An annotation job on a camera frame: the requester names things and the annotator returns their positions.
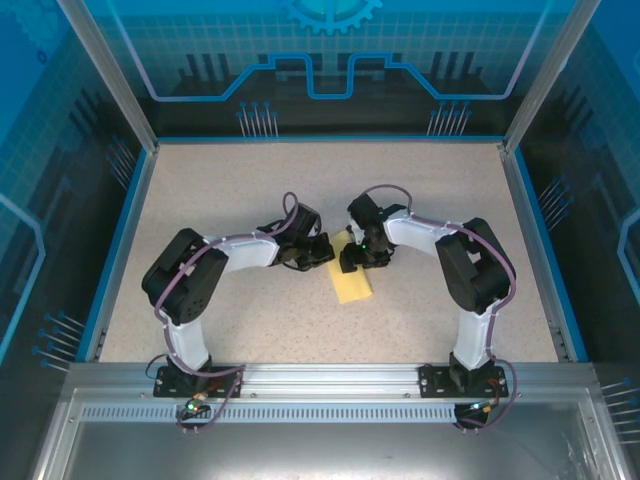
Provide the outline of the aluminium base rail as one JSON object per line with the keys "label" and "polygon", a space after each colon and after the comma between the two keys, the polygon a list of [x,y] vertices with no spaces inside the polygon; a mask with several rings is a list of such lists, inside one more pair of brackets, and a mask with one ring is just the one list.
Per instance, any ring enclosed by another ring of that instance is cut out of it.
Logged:
{"label": "aluminium base rail", "polygon": [[[570,395],[598,384],[589,363],[515,363],[504,369],[509,393]],[[250,364],[241,396],[258,399],[396,399],[420,397],[418,364]],[[148,394],[156,374],[142,363],[81,363],[71,366],[64,391],[93,389],[104,397]]]}

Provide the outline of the yellow paper sheet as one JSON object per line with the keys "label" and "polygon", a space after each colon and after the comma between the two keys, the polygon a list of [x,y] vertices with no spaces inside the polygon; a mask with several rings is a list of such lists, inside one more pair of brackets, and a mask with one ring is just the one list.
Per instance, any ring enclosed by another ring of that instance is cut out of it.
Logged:
{"label": "yellow paper sheet", "polygon": [[328,264],[328,272],[340,304],[368,298],[373,294],[371,284],[361,266],[355,272],[343,273],[339,262],[342,249],[351,241],[346,230],[342,230],[330,238],[335,258]]}

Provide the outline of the blue table edge strip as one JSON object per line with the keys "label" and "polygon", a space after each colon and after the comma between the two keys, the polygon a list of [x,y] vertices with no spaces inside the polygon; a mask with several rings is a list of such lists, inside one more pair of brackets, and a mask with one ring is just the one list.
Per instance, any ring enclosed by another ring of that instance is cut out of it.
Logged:
{"label": "blue table edge strip", "polygon": [[94,362],[100,357],[157,156],[157,151],[143,151],[137,161],[76,353],[76,362]]}
{"label": "blue table edge strip", "polygon": [[535,276],[545,313],[548,319],[560,330],[568,360],[588,362],[587,349],[554,252],[548,227],[544,221],[538,195],[519,147],[514,151],[514,158],[525,191],[526,205],[532,214],[530,223],[534,229],[533,236],[539,245],[539,259],[533,260],[532,266],[541,270],[541,273],[535,274]]}

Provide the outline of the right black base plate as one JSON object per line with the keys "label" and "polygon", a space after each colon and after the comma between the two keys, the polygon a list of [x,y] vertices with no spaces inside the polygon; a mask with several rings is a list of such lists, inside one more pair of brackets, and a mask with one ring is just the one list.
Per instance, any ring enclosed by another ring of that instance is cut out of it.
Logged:
{"label": "right black base plate", "polygon": [[425,364],[418,368],[422,398],[507,398],[509,387],[502,367],[489,362],[471,371],[455,365]]}

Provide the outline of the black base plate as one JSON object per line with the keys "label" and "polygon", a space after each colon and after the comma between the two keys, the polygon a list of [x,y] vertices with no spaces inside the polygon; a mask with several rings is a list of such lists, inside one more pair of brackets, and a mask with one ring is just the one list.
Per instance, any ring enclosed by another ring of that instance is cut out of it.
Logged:
{"label": "black base plate", "polygon": [[471,371],[455,365],[425,364],[418,368],[422,398],[507,398],[509,387],[502,367],[489,362]]}
{"label": "black base plate", "polygon": [[231,391],[237,374],[203,378],[187,374],[174,366],[158,369],[153,388],[155,398],[187,399],[204,393],[208,398],[224,399]]}

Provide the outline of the steel tray panel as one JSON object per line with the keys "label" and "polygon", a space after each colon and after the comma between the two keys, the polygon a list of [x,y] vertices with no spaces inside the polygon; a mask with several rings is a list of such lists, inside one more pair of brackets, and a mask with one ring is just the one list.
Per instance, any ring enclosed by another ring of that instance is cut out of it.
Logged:
{"label": "steel tray panel", "polygon": [[85,422],[53,416],[29,480],[640,480],[604,405],[585,391],[515,405],[488,430],[436,423]]}

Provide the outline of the aluminium frame post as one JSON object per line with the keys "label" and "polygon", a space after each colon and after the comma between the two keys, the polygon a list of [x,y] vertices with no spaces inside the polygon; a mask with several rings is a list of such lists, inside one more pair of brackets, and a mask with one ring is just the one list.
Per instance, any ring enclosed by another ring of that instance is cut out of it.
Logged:
{"label": "aluminium frame post", "polygon": [[107,41],[83,0],[56,0],[141,146],[158,150],[157,137]]}
{"label": "aluminium frame post", "polygon": [[576,0],[504,136],[501,156],[513,155],[602,0]]}

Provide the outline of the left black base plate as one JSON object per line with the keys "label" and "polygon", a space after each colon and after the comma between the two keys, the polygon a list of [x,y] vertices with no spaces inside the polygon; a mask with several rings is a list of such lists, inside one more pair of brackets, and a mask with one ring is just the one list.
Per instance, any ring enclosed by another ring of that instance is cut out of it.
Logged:
{"label": "left black base plate", "polygon": [[204,393],[208,398],[224,399],[231,391],[237,374],[203,378],[187,374],[174,366],[158,369],[153,388],[155,398],[187,399]]}

